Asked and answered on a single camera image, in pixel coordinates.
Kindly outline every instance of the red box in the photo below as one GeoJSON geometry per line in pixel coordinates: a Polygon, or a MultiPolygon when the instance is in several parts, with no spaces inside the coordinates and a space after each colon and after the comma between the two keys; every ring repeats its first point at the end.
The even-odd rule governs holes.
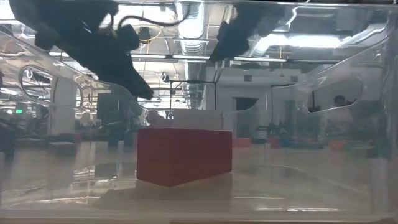
{"type": "Polygon", "coordinates": [[[138,132],[137,178],[166,187],[232,170],[232,133],[149,128],[138,132]]]}

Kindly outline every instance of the clear acrylic wall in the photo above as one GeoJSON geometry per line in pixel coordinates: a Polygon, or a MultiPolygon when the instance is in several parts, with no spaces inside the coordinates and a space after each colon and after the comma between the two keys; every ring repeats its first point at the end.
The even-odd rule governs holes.
{"type": "Polygon", "coordinates": [[[398,205],[398,13],[353,9],[372,7],[388,15],[387,26],[350,46],[361,50],[295,85],[264,91],[248,110],[159,111],[173,114],[162,126],[175,128],[236,133],[237,119],[262,114],[273,114],[279,125],[267,125],[267,144],[234,147],[230,182],[155,189],[159,194],[143,193],[145,184],[135,177],[135,133],[149,125],[151,112],[123,87],[88,78],[1,33],[1,214],[155,221],[392,217],[398,205]],[[353,77],[361,88],[352,104],[309,112],[313,91],[353,77]]]}

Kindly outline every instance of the transparent plastic cage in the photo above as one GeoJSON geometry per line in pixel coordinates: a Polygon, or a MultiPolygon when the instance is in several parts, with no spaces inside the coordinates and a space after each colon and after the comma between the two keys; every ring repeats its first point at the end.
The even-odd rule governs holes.
{"type": "MultiPolygon", "coordinates": [[[[209,15],[233,5],[201,4],[211,11],[209,15]]],[[[271,5],[259,1],[241,4],[271,5]]],[[[294,39],[278,37],[281,32],[272,34],[275,43],[269,45],[304,51],[288,56],[283,66],[304,63],[312,69],[302,72],[293,85],[264,87],[254,106],[241,111],[222,110],[227,102],[211,83],[196,87],[205,93],[201,100],[208,110],[174,109],[173,97],[170,108],[145,109],[123,87],[94,80],[0,32],[1,217],[151,222],[373,222],[393,218],[398,205],[397,9],[280,6],[286,11],[334,11],[332,20],[340,23],[348,14],[365,18],[372,11],[385,15],[386,20],[346,21],[365,27],[350,35],[315,38],[309,34],[304,38],[300,34],[294,39]],[[342,86],[340,92],[355,94],[342,105],[313,104],[317,98],[335,99],[332,85],[342,86]],[[163,123],[154,125],[148,119],[151,114],[161,115],[163,123]],[[136,132],[151,126],[231,131],[232,172],[193,187],[167,189],[142,183],[136,177],[136,132]],[[241,136],[251,137],[252,142],[241,136]]],[[[298,19],[290,26],[305,22],[298,19]]],[[[307,30],[317,33],[316,28],[307,30]]],[[[234,61],[262,58],[266,62],[266,57],[258,56],[259,50],[261,47],[234,61]]],[[[231,68],[206,72],[206,77],[214,75],[218,81],[228,78],[231,68]]],[[[253,80],[252,85],[259,83],[253,80]]]]}

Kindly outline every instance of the floor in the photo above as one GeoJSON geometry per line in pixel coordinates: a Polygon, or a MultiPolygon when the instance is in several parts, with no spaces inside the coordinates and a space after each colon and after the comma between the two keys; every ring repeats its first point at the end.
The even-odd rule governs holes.
{"type": "Polygon", "coordinates": [[[113,151],[105,142],[84,142],[75,159],[59,159],[40,149],[18,149],[3,178],[2,207],[140,215],[370,211],[367,160],[337,152],[234,149],[232,174],[170,190],[135,178],[133,152],[113,151]]]}

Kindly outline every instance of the ceiling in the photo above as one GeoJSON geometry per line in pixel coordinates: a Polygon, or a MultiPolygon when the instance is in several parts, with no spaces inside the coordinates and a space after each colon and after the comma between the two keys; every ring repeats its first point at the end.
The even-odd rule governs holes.
{"type": "MultiPolygon", "coordinates": [[[[115,24],[126,15],[144,16],[148,19],[162,22],[173,22],[180,19],[191,7],[191,15],[178,26],[160,27],[147,22],[134,19],[127,20],[136,31],[141,27],[150,30],[150,42],[144,43],[140,48],[132,52],[132,61],[135,69],[144,77],[147,83],[155,90],[156,98],[170,96],[170,83],[163,79],[169,76],[171,80],[218,80],[225,85],[237,79],[241,73],[216,72],[208,74],[208,67],[215,67],[207,62],[208,56],[214,50],[218,35],[218,29],[223,20],[229,21],[236,16],[234,6],[228,2],[184,2],[173,1],[130,1],[121,0],[119,13],[115,17],[115,24]],[[174,59],[159,59],[156,55],[177,55],[174,59]]],[[[235,62],[227,62],[218,65],[220,67],[234,67],[241,70],[264,70],[252,74],[261,76],[264,72],[274,70],[292,69],[308,73],[324,64],[333,64],[344,60],[371,44],[355,42],[355,37],[366,32],[373,25],[373,32],[386,26],[377,22],[370,24],[374,9],[369,7],[335,7],[335,6],[301,6],[285,5],[285,17],[279,21],[280,27],[276,28],[267,37],[253,35],[249,38],[251,49],[246,52],[244,58],[235,62]],[[262,58],[264,62],[253,61],[262,58]],[[297,63],[266,62],[267,58],[296,59],[297,63]]],[[[264,15],[266,24],[268,15],[264,15]]],[[[109,24],[110,18],[105,18],[103,25],[109,24]]],[[[8,0],[0,1],[0,23],[12,24],[14,36],[30,44],[34,44],[34,31],[18,23],[8,6],[8,0]]],[[[57,60],[65,62],[82,72],[89,73],[79,66],[67,54],[60,49],[50,51],[57,60]]],[[[272,84],[272,79],[265,82],[272,84]]],[[[186,83],[173,83],[176,88],[174,97],[193,98],[189,85],[186,83]]]]}

